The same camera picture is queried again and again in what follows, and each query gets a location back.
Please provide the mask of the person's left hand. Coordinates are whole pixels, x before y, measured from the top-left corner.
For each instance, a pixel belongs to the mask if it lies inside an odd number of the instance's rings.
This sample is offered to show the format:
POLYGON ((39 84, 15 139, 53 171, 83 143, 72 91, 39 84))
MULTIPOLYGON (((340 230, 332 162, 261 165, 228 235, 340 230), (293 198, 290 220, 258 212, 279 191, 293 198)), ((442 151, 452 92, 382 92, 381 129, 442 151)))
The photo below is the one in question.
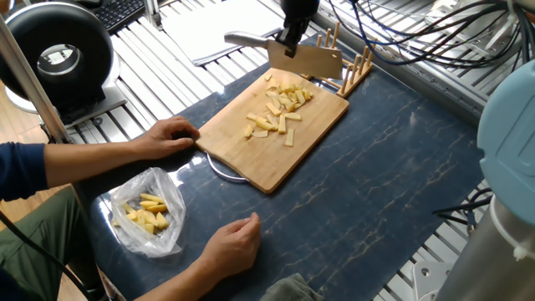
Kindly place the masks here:
POLYGON ((130 143, 139 159, 156 160, 193 146, 199 137, 199 130, 186 118, 174 116, 157 121, 130 143))

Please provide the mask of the person's right hand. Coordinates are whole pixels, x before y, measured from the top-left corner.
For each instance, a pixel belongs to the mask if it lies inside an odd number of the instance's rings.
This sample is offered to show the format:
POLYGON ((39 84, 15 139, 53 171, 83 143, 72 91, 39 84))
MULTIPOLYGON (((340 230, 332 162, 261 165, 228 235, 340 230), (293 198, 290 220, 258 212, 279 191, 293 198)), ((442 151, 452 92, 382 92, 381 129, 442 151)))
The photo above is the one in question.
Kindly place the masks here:
POLYGON ((244 272, 254 264, 261 242, 261 221, 256 212, 219 228, 196 260, 204 273, 217 281, 244 272))

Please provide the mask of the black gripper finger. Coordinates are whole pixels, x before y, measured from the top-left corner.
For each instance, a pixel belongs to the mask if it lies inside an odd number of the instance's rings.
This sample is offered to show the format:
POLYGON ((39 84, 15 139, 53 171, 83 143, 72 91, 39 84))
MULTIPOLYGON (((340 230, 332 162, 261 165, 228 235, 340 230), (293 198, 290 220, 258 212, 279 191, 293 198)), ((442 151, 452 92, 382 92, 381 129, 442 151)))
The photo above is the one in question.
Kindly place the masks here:
POLYGON ((278 42, 287 47, 292 45, 292 25, 285 24, 284 28, 278 33, 278 42))
POLYGON ((291 55, 294 56, 297 52, 297 47, 303 34, 306 32, 306 23, 294 23, 291 25, 291 55))

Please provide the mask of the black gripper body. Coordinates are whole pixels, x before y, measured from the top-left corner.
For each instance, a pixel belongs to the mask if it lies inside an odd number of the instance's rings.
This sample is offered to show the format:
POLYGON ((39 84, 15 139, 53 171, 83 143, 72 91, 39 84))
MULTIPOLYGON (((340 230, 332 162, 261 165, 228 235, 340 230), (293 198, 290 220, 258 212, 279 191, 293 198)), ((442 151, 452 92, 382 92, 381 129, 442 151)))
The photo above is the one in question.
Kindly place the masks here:
POLYGON ((319 0, 281 0, 285 14, 284 27, 300 25, 310 20, 318 11, 319 0))

